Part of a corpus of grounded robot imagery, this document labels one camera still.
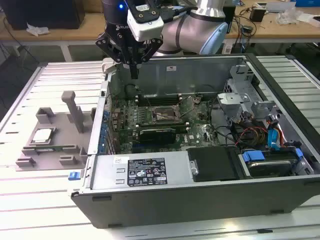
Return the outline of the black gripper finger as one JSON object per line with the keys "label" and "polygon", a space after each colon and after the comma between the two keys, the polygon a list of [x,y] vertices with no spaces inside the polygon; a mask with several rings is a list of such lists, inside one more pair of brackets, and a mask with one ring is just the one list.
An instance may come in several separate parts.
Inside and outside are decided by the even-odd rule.
{"label": "black gripper finger", "polygon": [[135,64],[130,45],[126,41],[124,32],[116,31],[111,34],[101,33],[95,44],[117,64],[126,65],[130,71],[131,79],[135,78]]}
{"label": "black gripper finger", "polygon": [[138,65],[146,63],[163,44],[161,38],[152,38],[144,42],[134,43],[134,79],[138,78]]}

